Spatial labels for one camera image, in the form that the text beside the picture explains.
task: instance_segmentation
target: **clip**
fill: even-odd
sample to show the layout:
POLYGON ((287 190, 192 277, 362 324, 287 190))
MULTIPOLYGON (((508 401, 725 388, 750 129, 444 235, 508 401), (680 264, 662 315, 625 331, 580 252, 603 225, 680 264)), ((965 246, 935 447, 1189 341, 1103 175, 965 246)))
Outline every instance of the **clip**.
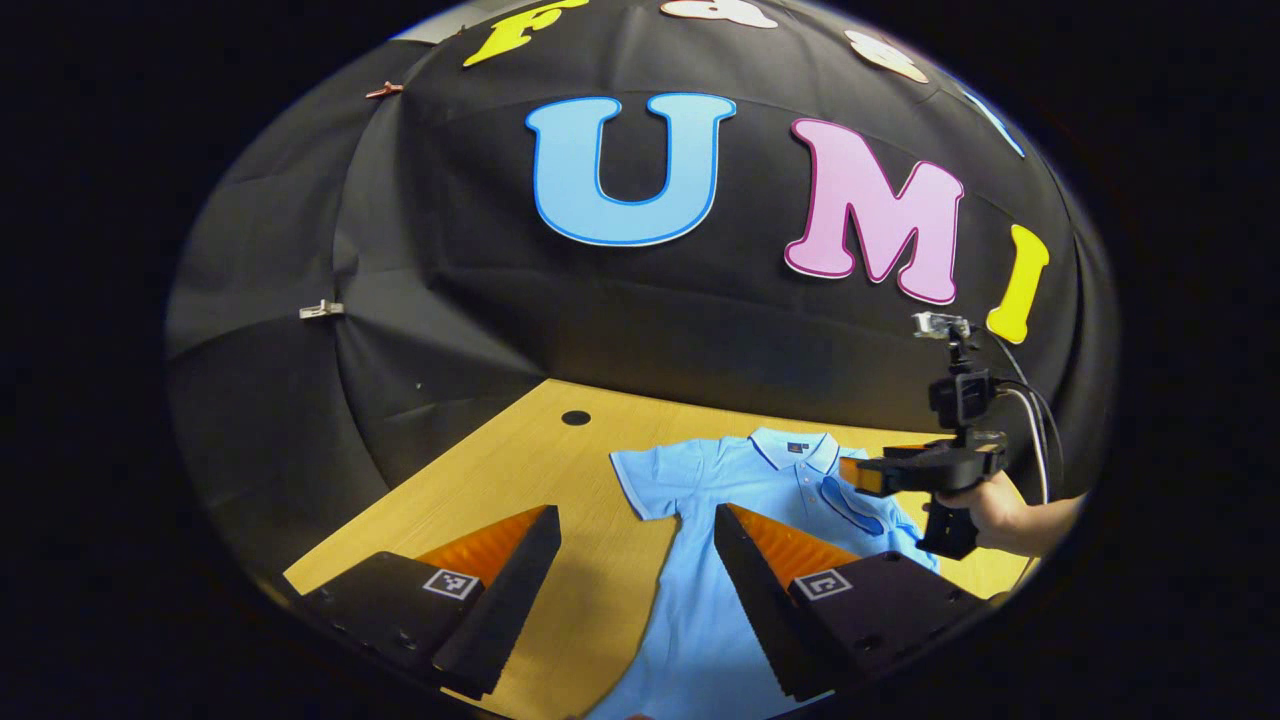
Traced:
POLYGON ((366 92, 365 97, 369 97, 369 99, 385 97, 388 95, 396 95, 397 92, 403 92, 403 91, 404 91, 404 86, 403 85, 392 85, 389 82, 384 82, 383 86, 379 87, 378 90, 375 90, 372 92, 366 92))
POLYGON ((314 307, 302 307, 298 310, 298 318, 303 320, 310 320, 312 318, 328 318, 329 315, 343 315, 346 314, 346 307, 342 302, 329 302, 328 300, 321 300, 320 305, 314 307))

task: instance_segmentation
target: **decorative letter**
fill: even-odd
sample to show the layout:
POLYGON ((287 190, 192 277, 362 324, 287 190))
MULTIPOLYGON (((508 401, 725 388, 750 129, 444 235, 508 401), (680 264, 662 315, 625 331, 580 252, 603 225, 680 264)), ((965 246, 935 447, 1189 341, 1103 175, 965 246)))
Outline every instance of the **decorative letter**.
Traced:
POLYGON ((586 5, 586 3, 588 0, 561 0, 559 3, 534 8, 532 10, 526 10, 518 15, 511 15, 507 19, 495 22, 489 40, 485 40, 480 50, 467 58, 462 63, 462 67, 470 68, 481 60, 488 60, 494 55, 502 55, 507 50, 520 47, 530 40, 525 35, 526 29, 543 29, 559 19, 561 12, 558 8, 577 8, 579 5, 586 5))
POLYGON ((960 92, 964 92, 964 96, 972 100, 973 104, 977 105, 979 110, 982 110, 982 114, 987 117, 987 120, 989 120, 991 124, 996 126, 996 129, 1000 131, 1000 135, 1005 138, 1005 142, 1007 142, 1010 147, 1012 147, 1014 151, 1018 152, 1019 158, 1027 158, 1027 154, 1023 152, 1023 149, 1019 147, 1016 142, 1014 142, 1012 137, 1010 137, 1009 128, 1005 127, 1005 123, 1000 122, 1000 118, 997 118, 995 113, 987 109, 987 106, 983 105, 982 100, 978 100, 972 94, 969 94, 968 90, 963 87, 960 88, 960 92))
POLYGON ((525 124, 538 133, 538 214, 556 232, 588 245, 657 245, 677 238, 712 209, 719 122, 737 106, 696 92, 649 99, 649 110, 667 118, 667 182, 662 192, 640 202, 614 200, 600 190, 604 122, 621 109, 612 97, 579 97, 529 114, 525 124))
POLYGON ((846 218, 851 213, 867 263, 867 277, 878 283, 888 275, 906 243, 915 237, 911 263, 897 277, 902 292, 934 305, 956 296, 951 273, 956 249, 956 217, 964 186, 932 163, 916 163, 902 192, 893 195, 872 149, 856 132, 814 119, 791 124, 813 155, 813 197, 804 237, 787 245, 787 265, 819 278, 842 278, 854 272, 845 250, 846 218))
POLYGON ((759 8, 744 0, 675 0, 663 3, 662 12, 678 18, 731 20, 740 26, 773 28, 778 23, 764 17, 759 8))
POLYGON ((908 58, 901 50, 876 40, 869 35, 863 35, 851 29, 845 31, 845 37, 854 42, 854 50, 868 63, 879 65, 887 70, 914 79, 915 82, 929 82, 920 68, 915 67, 915 60, 908 58))
POLYGON ((1032 313, 1041 268, 1048 265, 1048 249, 1036 233, 1023 225, 1010 228, 1014 236, 1014 272, 1000 306, 987 313, 987 329, 1020 345, 1027 340, 1027 316, 1032 313))

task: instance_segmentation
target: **orange gripper pad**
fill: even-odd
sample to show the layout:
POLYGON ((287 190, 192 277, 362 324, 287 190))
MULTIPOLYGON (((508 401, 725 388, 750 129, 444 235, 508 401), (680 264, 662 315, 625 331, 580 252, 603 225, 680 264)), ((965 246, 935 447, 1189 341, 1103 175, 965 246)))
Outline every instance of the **orange gripper pad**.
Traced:
POLYGON ((840 478, 858 489, 877 495, 884 492, 884 475, 859 468, 852 457, 840 459, 840 478))
POLYGON ((525 539, 525 534, 538 515, 547 509, 539 505, 506 520, 467 533, 461 538, 442 544, 417 557, 419 562, 429 562, 445 570, 457 570, 480 578, 484 585, 493 587, 494 578, 511 559, 511 553, 525 539))
POLYGON ((732 502, 727 505, 737 516, 737 521, 746 530, 746 534, 751 537, 783 588, 791 587, 791 580, 799 577, 859 560, 852 552, 820 541, 809 533, 803 533, 791 525, 751 512, 732 502))

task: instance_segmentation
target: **blue letter u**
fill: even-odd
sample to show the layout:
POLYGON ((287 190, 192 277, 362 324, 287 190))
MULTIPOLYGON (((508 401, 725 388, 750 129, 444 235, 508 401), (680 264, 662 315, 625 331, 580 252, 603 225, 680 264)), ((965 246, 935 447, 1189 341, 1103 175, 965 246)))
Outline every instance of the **blue letter u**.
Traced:
POLYGON ((712 209, 719 122, 737 106, 696 92, 652 97, 649 110, 667 118, 667 182, 640 202, 614 200, 600 190, 604 122, 621 109, 612 97, 579 97, 529 114, 525 124, 538 133, 538 214, 556 232, 588 245, 655 245, 680 237, 712 209))

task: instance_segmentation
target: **yellow letter i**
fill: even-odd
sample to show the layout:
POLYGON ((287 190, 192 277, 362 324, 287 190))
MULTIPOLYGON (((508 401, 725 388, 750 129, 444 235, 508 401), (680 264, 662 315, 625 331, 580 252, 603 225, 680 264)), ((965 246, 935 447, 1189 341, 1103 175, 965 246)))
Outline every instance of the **yellow letter i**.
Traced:
POLYGON ((1011 227, 1010 233, 1014 236, 1014 272, 1005 299, 987 314, 987 329, 1016 345, 1027 340, 1027 316, 1039 287, 1041 269, 1048 265, 1048 249, 1023 225, 1011 227))

